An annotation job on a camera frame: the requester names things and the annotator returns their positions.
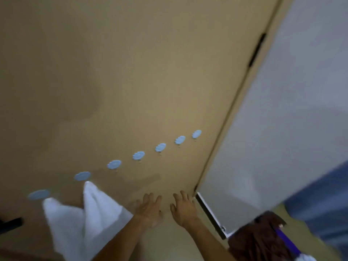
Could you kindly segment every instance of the wall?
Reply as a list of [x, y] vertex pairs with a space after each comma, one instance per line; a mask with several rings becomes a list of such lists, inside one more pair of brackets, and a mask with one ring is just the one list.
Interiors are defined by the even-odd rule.
[[233, 231], [347, 159], [348, 0], [295, 0], [199, 192]]

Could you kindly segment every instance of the person's right hand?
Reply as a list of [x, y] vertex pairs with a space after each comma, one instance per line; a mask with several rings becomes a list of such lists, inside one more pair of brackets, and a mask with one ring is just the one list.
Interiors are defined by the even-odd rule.
[[180, 193], [181, 196], [176, 193], [173, 194], [176, 206], [171, 204], [171, 212], [175, 222], [186, 228], [190, 223], [199, 220], [199, 218], [192, 197], [183, 190]]

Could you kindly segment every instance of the towel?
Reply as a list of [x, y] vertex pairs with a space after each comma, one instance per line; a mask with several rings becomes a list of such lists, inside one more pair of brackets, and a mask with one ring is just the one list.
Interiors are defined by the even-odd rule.
[[84, 185], [84, 209], [54, 198], [42, 203], [54, 250], [66, 261], [90, 261], [128, 223], [133, 215], [100, 191]]

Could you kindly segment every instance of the finger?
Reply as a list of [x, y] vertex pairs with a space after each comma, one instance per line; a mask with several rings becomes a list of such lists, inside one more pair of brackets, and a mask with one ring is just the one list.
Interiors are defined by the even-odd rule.
[[187, 200], [187, 194], [186, 194], [186, 192], [183, 191], [183, 190], [181, 190], [180, 193], [181, 193], [182, 199], [183, 199], [183, 200]]
[[147, 203], [148, 201], [149, 201], [149, 195], [145, 193], [143, 197], [143, 203]]
[[156, 199], [156, 204], [158, 204], [158, 206], [161, 206], [161, 202], [162, 202], [162, 196], [159, 195]]
[[176, 212], [176, 207], [174, 204], [171, 204], [171, 212], [172, 212], [172, 215], [174, 215]]
[[153, 202], [154, 201], [154, 194], [151, 192], [149, 195], [149, 201]]
[[176, 202], [176, 205], [177, 205], [177, 204], [178, 204], [178, 202], [180, 202], [180, 201], [181, 201], [181, 197], [180, 197], [178, 194], [176, 194], [176, 193], [174, 193], [174, 194], [173, 194], [173, 197], [174, 197], [175, 202]]

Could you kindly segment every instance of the blue fabric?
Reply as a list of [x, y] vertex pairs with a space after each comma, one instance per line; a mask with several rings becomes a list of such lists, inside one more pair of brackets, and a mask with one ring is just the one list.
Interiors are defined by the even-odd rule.
[[290, 197], [285, 207], [348, 261], [348, 161]]

